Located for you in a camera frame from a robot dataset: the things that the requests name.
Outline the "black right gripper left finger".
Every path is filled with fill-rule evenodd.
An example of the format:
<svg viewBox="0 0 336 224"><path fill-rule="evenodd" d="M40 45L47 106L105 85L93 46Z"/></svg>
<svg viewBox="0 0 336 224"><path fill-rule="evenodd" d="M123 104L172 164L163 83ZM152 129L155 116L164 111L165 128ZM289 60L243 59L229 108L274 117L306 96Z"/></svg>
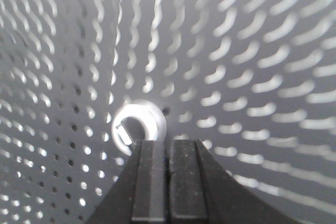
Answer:
<svg viewBox="0 0 336 224"><path fill-rule="evenodd" d="M118 180L87 223L166 223L166 157L159 141L138 141Z"/></svg>

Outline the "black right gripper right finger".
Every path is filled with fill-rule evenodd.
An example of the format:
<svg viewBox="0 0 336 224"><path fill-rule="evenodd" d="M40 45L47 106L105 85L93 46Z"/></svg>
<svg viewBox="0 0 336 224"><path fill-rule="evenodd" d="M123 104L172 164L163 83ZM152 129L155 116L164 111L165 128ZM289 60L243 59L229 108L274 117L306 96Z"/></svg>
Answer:
<svg viewBox="0 0 336 224"><path fill-rule="evenodd" d="M297 223L235 181L199 140L174 140L169 169L171 223Z"/></svg>

